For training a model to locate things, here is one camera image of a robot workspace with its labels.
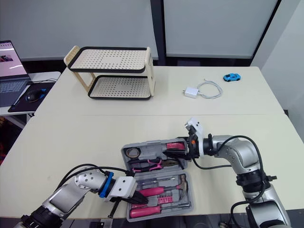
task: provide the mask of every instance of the white wall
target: white wall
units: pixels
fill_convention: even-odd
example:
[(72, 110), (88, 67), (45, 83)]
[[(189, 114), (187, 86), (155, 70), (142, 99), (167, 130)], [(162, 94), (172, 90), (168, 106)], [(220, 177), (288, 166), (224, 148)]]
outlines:
[(286, 25), (295, 12), (300, 0), (282, 0), (271, 25), (251, 63), (252, 66), (263, 68), (276, 43), (280, 39)]
[(167, 56), (251, 58), (277, 0), (164, 0)]
[(261, 70), (304, 141), (304, 0)]
[(0, 0), (0, 39), (23, 60), (62, 59), (74, 45), (150, 46), (158, 58), (149, 0)]

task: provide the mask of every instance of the white cable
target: white cable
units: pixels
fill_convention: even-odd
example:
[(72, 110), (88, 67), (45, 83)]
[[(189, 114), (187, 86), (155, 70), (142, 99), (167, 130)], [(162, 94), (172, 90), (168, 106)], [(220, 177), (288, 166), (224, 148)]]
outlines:
[[(204, 80), (205, 80), (205, 82), (203, 82), (203, 83), (201, 83), (201, 84), (199, 84), (199, 85), (197, 86), (197, 89), (199, 90), (199, 92), (198, 92), (199, 95), (201, 95), (202, 97), (204, 97), (204, 98), (206, 98), (206, 99), (215, 99), (215, 98), (218, 98), (218, 97), (220, 97), (220, 96), (223, 95), (223, 90), (222, 90), (222, 88), (221, 88), (217, 83), (215, 83), (215, 82), (213, 82), (213, 81), (208, 81), (208, 80), (206, 80), (206, 79), (204, 79)], [(205, 85), (205, 84), (214, 85), (214, 86), (218, 89), (218, 94), (217, 94), (217, 95), (214, 95), (214, 96), (207, 96), (207, 95), (205, 95), (205, 94), (202, 94), (201, 91), (200, 91), (200, 87), (201, 87), (202, 85)]]

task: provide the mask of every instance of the tabletop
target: tabletop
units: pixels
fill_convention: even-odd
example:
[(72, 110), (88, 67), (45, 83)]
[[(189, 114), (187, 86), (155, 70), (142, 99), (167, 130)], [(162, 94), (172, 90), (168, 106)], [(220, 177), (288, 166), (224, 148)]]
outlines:
[[(0, 166), (0, 216), (29, 214), (52, 194), (62, 177), (82, 163), (124, 167), (125, 144), (187, 136), (184, 124), (192, 116), (35, 116), (30, 119)], [(278, 115), (195, 116), (208, 133), (242, 134), (258, 145), (267, 175), (278, 177), (274, 185), (285, 209), (304, 208), (304, 144), (288, 117)], [(204, 156), (205, 167), (227, 164), (224, 159)], [(203, 171), (189, 163), (185, 170), (193, 187), (194, 210), (187, 215), (229, 213), (244, 200), (231, 168)], [(122, 175), (114, 172), (114, 177)], [(88, 193), (71, 218), (106, 218), (113, 203)], [(245, 212), (239, 206), (235, 212)], [(115, 218), (125, 218), (122, 202)]]
[[(32, 73), (28, 74), (30, 79), (34, 81), (42, 81), (42, 80), (47, 80), (50, 78), (53, 79), (58, 79), (60, 76), (60, 72), (58, 71), (52, 71), (52, 72), (41, 72), (41, 73)], [(20, 94), (19, 98), (25, 93), (25, 91), (29, 88), (29, 85), (25, 87), (23, 92)], [(0, 116), (8, 116), (8, 115), (20, 115), (20, 114), (29, 114), (29, 113), (34, 113), (33, 111), (26, 111), (26, 112), (8, 112), (10, 109), (10, 106), (7, 107), (0, 107)]]
[[(283, 114), (258, 67), (156, 66), (154, 73), (155, 96), (149, 100), (96, 100), (89, 98), (72, 72), (65, 69), (36, 115)], [(242, 78), (225, 82), (223, 76), (228, 73), (239, 73)], [(196, 87), (204, 79), (218, 83), (223, 96), (193, 99), (183, 95), (186, 87)], [(212, 85), (203, 85), (200, 90), (207, 95), (218, 93)]]

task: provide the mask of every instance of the laptop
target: laptop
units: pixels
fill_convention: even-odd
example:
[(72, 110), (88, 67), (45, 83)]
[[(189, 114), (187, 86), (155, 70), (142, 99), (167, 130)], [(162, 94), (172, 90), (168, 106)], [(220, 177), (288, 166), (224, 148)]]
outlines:
[(11, 106), (30, 81), (10, 40), (0, 41), (0, 107)]

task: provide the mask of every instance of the mouse pad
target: mouse pad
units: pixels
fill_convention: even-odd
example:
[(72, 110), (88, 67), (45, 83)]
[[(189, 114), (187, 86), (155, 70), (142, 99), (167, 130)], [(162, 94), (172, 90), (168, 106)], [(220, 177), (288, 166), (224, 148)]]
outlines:
[[(9, 113), (12, 112), (28, 112), (28, 111), (36, 111), (39, 107), (43, 99), (46, 97), (50, 89), (53, 87), (55, 82), (45, 82), (45, 83), (34, 83), (31, 84), (30, 87), (26, 90), (26, 92), (19, 98), (15, 105), (12, 105), (8, 110)], [(35, 102), (27, 102), (25, 100), (25, 96), (29, 91), (37, 90), (37, 89), (46, 89), (45, 96)]]

